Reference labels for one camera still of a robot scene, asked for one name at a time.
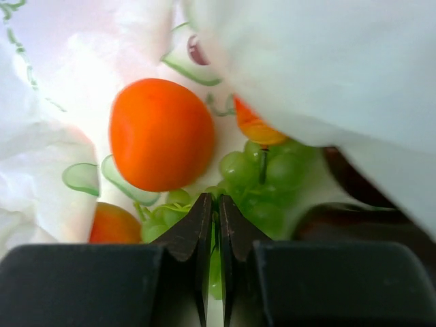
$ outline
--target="grape stem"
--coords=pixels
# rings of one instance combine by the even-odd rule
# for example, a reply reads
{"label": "grape stem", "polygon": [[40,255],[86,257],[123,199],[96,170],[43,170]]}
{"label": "grape stem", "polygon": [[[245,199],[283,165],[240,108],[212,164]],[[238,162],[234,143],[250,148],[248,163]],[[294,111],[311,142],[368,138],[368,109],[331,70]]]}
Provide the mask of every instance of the grape stem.
{"label": "grape stem", "polygon": [[145,211],[145,212],[148,211],[148,213],[151,215],[150,210],[147,209],[146,207],[141,208],[141,205],[140,205],[140,203],[138,201],[134,201],[134,207],[136,209],[136,212],[139,215],[139,219],[141,220],[141,222],[145,222],[147,220],[146,217],[144,216],[144,212],[143,211]]}
{"label": "grape stem", "polygon": [[269,149],[267,146],[262,147],[262,154],[260,157],[260,175],[259,175],[259,184],[265,184],[266,180],[266,160],[268,159]]}

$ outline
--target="tangerine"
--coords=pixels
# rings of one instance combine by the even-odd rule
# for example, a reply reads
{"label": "tangerine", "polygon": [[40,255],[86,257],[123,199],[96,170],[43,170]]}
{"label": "tangerine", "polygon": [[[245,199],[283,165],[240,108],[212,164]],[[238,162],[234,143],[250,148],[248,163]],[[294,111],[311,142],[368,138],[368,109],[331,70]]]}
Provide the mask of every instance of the tangerine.
{"label": "tangerine", "polygon": [[247,104],[234,97],[236,120],[239,129],[252,142],[264,146],[284,143],[288,137],[271,128]]}
{"label": "tangerine", "polygon": [[204,173],[215,131],[211,114],[194,93],[169,80],[147,78],[117,95],[110,144],[128,183],[161,192],[191,184]]}
{"label": "tangerine", "polygon": [[141,224],[128,211],[105,202],[97,202],[90,243],[140,243]]}

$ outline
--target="white plastic sheet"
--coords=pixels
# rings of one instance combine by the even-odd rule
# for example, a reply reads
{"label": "white plastic sheet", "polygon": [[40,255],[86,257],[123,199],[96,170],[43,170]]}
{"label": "white plastic sheet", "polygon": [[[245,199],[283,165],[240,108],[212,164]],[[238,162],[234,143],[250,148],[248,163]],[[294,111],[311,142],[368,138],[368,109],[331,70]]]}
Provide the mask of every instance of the white plastic sheet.
{"label": "white plastic sheet", "polygon": [[436,239],[436,2],[191,0],[220,76],[271,125],[335,145]]}

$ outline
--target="black object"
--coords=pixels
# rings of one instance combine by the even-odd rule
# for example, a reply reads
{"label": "black object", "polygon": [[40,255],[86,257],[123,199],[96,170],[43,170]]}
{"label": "black object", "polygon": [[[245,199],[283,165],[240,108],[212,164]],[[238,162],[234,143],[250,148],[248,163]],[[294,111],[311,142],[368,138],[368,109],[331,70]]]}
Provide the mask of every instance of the black object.
{"label": "black object", "polygon": [[322,153],[330,173],[351,197],[370,206],[396,208],[391,201],[358,173],[339,149],[328,147],[324,148]]}
{"label": "black object", "polygon": [[205,326],[212,197],[150,245],[27,245],[0,264],[1,327]]}
{"label": "black object", "polygon": [[309,209],[292,235],[294,240],[390,241],[410,248],[426,268],[436,289],[436,244],[397,210],[369,210],[355,205],[324,203]]}
{"label": "black object", "polygon": [[[206,325],[213,201],[150,245],[28,245],[0,263],[0,326]],[[225,326],[436,326],[414,254],[392,243],[275,242],[219,201]]]}
{"label": "black object", "polygon": [[402,245],[272,242],[228,196],[220,223],[225,327],[436,326],[429,277]]}

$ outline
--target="printed plastic bag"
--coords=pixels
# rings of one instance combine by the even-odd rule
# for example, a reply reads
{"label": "printed plastic bag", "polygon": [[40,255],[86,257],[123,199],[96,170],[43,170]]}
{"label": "printed plastic bag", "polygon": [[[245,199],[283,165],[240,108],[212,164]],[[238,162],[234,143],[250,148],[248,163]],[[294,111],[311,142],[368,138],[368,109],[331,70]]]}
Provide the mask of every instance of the printed plastic bag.
{"label": "printed plastic bag", "polygon": [[[11,130],[3,135],[6,148],[0,147],[5,154],[0,211],[6,211],[0,236],[8,249],[31,241],[86,242],[97,200],[135,216],[134,205],[164,200],[127,183],[110,152],[112,101],[137,79],[173,80],[201,97],[216,120],[217,159],[242,148],[232,94],[171,1],[23,0],[1,2],[0,13],[2,65],[7,68],[0,73],[7,86],[0,90],[0,101],[7,104],[1,114],[7,118],[0,123]],[[14,149],[15,157],[6,149]],[[218,181],[215,162],[190,190]],[[14,236],[12,229],[27,222],[42,232]]]}
{"label": "printed plastic bag", "polygon": [[23,243],[86,240],[94,197],[62,178],[98,191],[93,145],[23,80],[26,63],[3,40],[0,67],[0,257]]}

